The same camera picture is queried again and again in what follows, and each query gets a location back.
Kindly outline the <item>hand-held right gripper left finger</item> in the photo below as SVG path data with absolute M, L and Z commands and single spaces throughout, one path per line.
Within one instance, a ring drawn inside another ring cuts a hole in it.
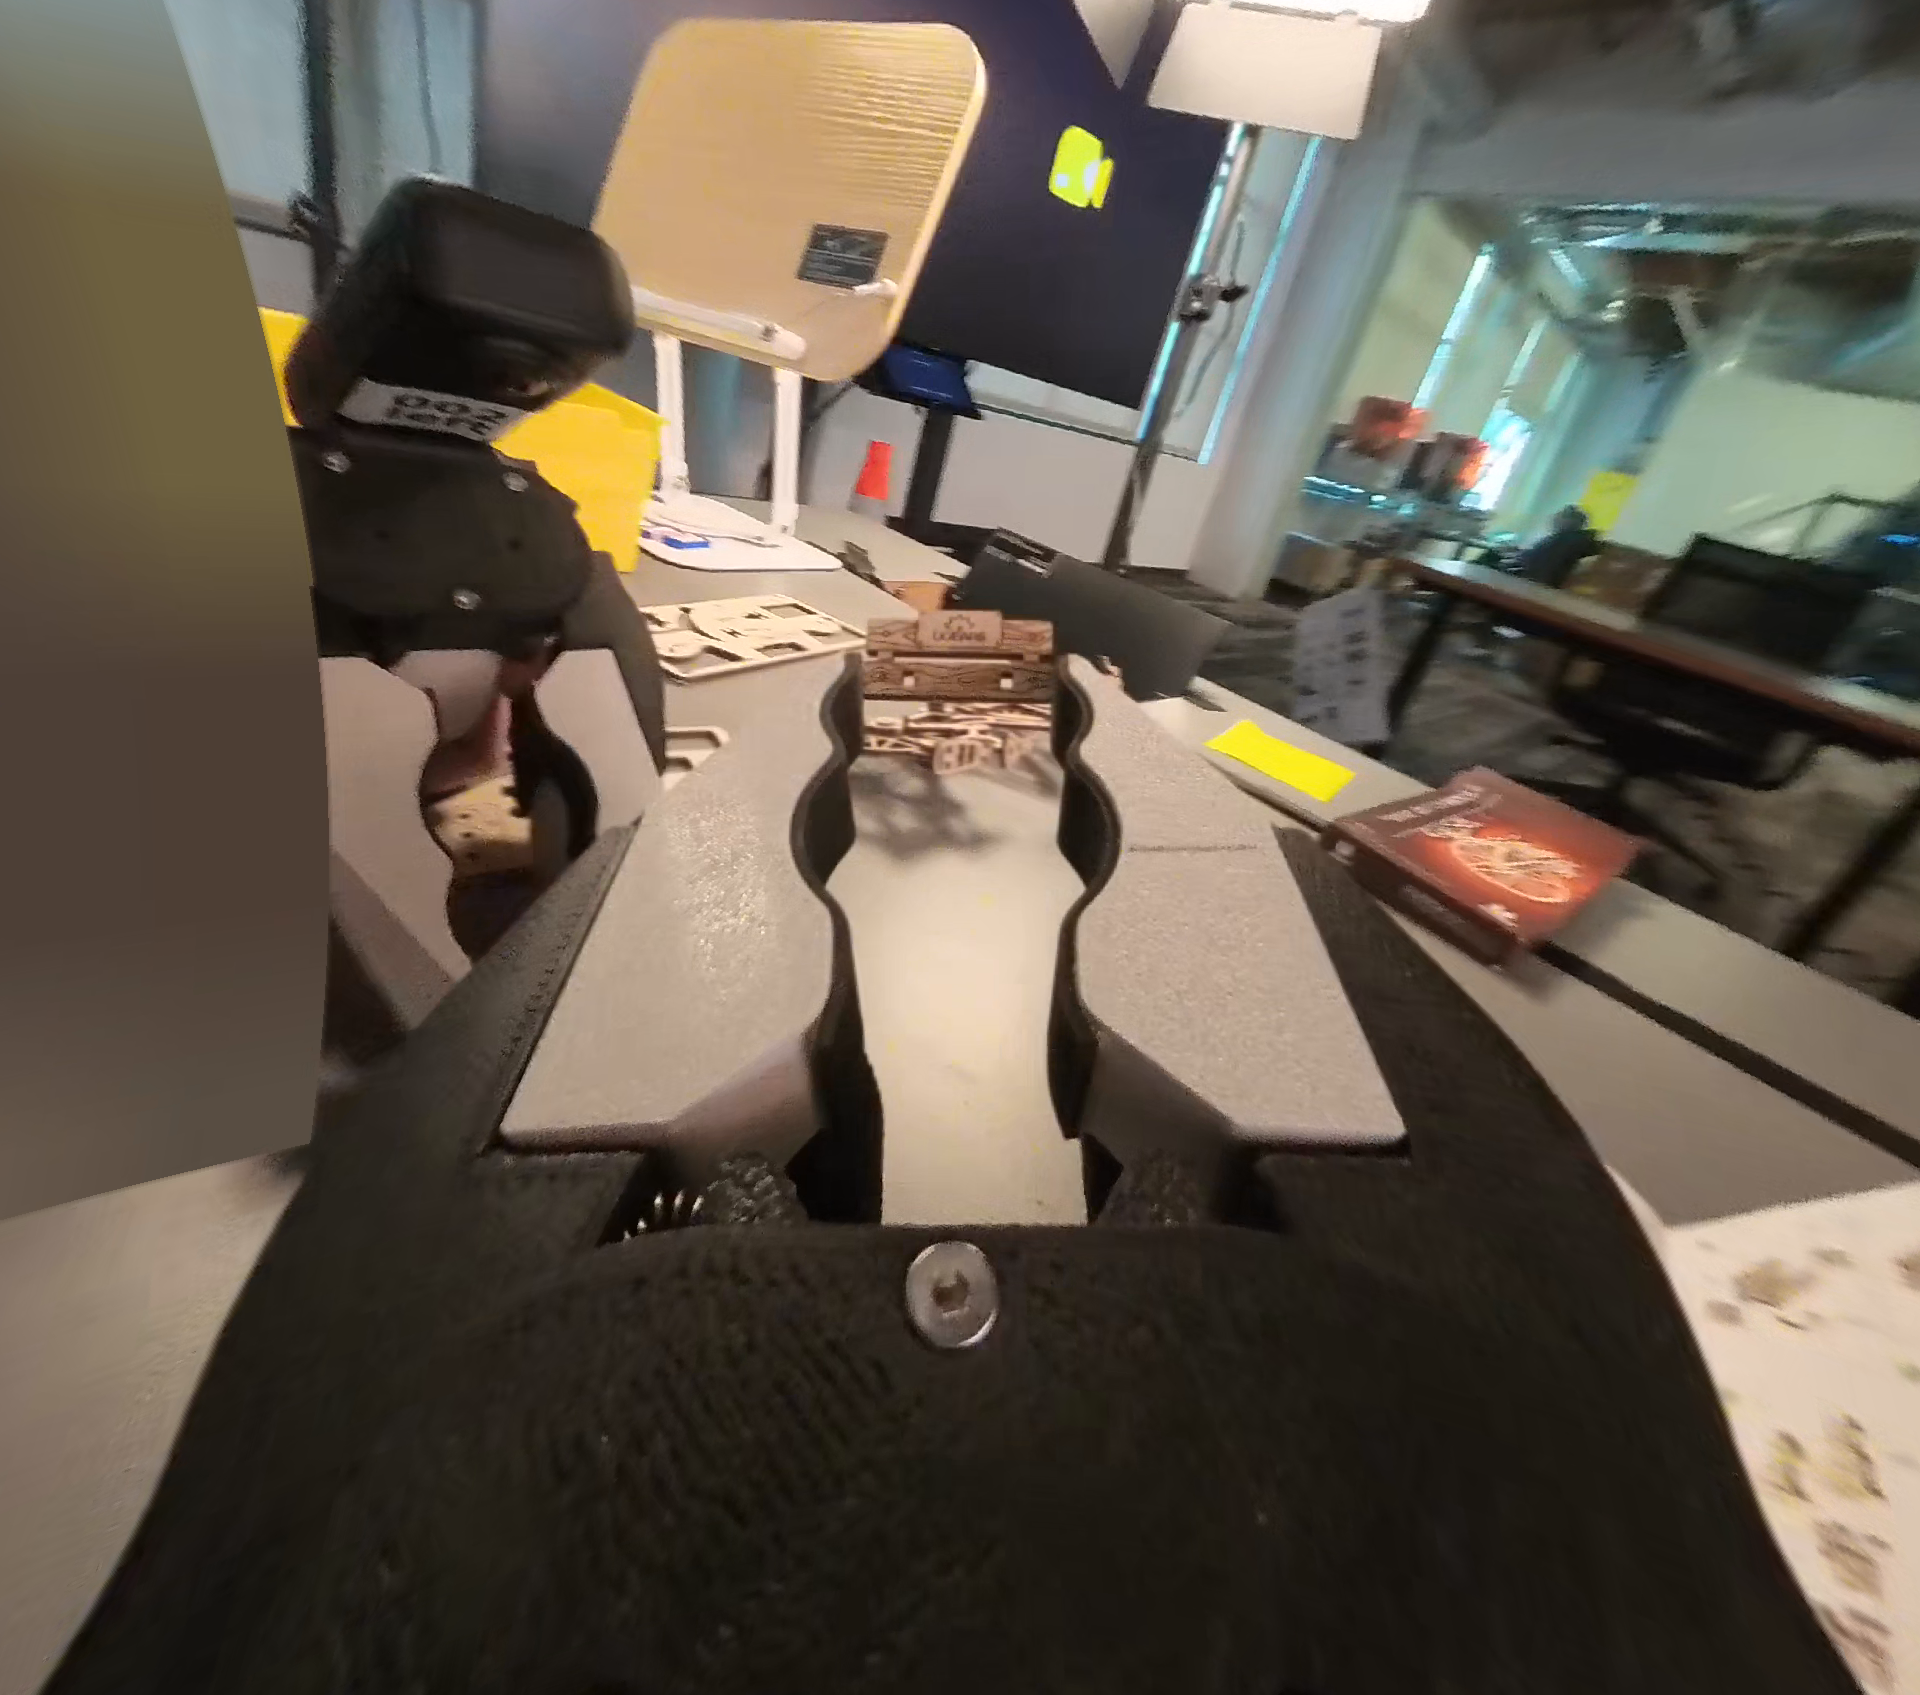
M 884 1110 L 828 888 L 855 840 L 855 660 L 731 706 L 718 756 L 635 822 L 497 1134 L 654 1156 L 688 1188 L 751 1154 L 802 1194 L 878 1194 Z

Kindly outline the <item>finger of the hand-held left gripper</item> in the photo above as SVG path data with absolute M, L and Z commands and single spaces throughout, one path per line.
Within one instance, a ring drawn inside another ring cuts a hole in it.
M 662 794 L 663 678 L 648 622 L 610 556 L 587 558 L 540 676 L 515 698 L 515 802 L 535 878 L 632 828 Z
M 329 922 L 369 978 L 452 972 L 452 864 L 422 812 L 432 702 L 353 656 L 317 666 L 327 794 Z

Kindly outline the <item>perforated wooden part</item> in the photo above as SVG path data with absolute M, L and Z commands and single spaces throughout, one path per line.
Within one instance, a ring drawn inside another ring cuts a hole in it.
M 509 774 L 426 798 L 420 814 L 453 882 L 532 888 L 538 880 L 533 822 Z

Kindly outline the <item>wooden laser-cut parts sheet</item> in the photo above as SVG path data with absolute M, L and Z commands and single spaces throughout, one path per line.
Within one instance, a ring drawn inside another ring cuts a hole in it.
M 864 628 L 780 594 L 645 604 L 638 616 L 658 668 L 680 686 L 866 650 Z

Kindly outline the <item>dark red model kit box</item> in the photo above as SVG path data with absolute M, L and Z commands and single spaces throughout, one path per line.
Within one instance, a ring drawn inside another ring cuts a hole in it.
M 1483 768 L 1350 814 L 1320 844 L 1376 900 L 1483 966 L 1557 940 L 1646 848 Z

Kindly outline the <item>assembled wooden model block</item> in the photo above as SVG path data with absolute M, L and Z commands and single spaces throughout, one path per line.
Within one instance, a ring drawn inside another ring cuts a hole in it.
M 862 652 L 862 694 L 887 702 L 1038 704 L 1058 690 L 1054 628 L 994 610 L 927 610 L 875 620 Z

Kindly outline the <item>yellow plastic bin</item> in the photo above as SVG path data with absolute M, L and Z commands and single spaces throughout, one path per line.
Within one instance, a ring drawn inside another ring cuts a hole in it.
M 261 310 L 314 588 L 366 612 L 559 612 L 628 570 L 659 422 L 501 316 Z

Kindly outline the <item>white papers with blue print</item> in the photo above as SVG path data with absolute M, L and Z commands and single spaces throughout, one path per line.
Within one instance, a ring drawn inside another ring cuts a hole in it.
M 642 510 L 638 548 L 659 564 L 716 574 L 814 574 L 842 566 L 789 528 L 695 494 L 655 494 Z

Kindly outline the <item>yellow sticky note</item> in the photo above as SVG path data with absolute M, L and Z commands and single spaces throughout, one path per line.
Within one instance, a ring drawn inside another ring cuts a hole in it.
M 1250 720 L 1231 724 L 1214 736 L 1205 748 L 1313 802 L 1329 802 L 1355 780 L 1354 770 L 1306 748 L 1285 744 Z

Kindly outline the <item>black case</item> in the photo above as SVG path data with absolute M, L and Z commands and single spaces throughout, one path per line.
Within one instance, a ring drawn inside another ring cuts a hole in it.
M 948 606 L 1047 624 L 1058 654 L 1109 664 L 1139 702 L 1184 696 L 1227 632 L 1195 604 L 1012 532 L 987 536 Z

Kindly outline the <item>black light stand pole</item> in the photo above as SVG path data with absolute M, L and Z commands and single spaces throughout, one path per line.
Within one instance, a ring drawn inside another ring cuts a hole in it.
M 335 94 L 335 0 L 300 0 L 300 88 L 306 176 L 289 204 L 310 264 L 315 302 L 329 292 L 341 264 L 340 122 Z

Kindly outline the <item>long dark table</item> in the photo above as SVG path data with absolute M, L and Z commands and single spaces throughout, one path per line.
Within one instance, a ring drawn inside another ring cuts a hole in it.
M 1656 608 L 1598 604 L 1486 564 L 1392 556 L 1388 568 L 1432 602 L 1388 692 L 1389 730 L 1404 722 L 1462 610 L 1550 644 L 1561 660 L 1548 706 L 1588 738 L 1604 778 L 1584 786 L 1526 778 L 1524 788 L 1659 846 L 1714 886 L 1724 876 L 1692 844 L 1632 806 L 1635 784 L 1771 794 L 1828 748 L 1875 764 L 1915 762 L 1913 702 L 1714 640 L 1662 620 Z

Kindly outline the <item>black tripod stand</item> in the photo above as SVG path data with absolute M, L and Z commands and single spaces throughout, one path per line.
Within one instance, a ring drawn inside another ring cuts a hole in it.
M 1126 466 L 1108 540 L 1100 556 L 1104 570 L 1122 574 L 1133 562 L 1133 536 L 1145 506 L 1165 434 L 1177 414 L 1188 372 L 1200 338 L 1234 288 L 1225 280 L 1227 244 L 1242 212 L 1246 184 L 1258 158 L 1258 124 L 1231 124 L 1222 140 L 1205 204 L 1195 222 L 1175 294 L 1171 298 L 1162 344 L 1150 370 L 1137 416 L 1137 436 Z

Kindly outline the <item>printed instruction sheet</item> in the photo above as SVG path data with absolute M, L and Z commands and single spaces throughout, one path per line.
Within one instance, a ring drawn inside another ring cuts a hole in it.
M 1611 1180 L 1860 1691 L 1918 1689 L 1918 1186 L 1667 1226 Z

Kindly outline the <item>wooden chair with white frame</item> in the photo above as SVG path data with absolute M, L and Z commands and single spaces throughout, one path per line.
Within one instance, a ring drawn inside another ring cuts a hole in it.
M 806 382 L 900 330 L 987 98 L 939 24 L 684 20 L 643 56 L 591 214 L 654 358 L 655 494 L 691 494 L 685 352 L 772 372 L 767 522 L 800 522 Z

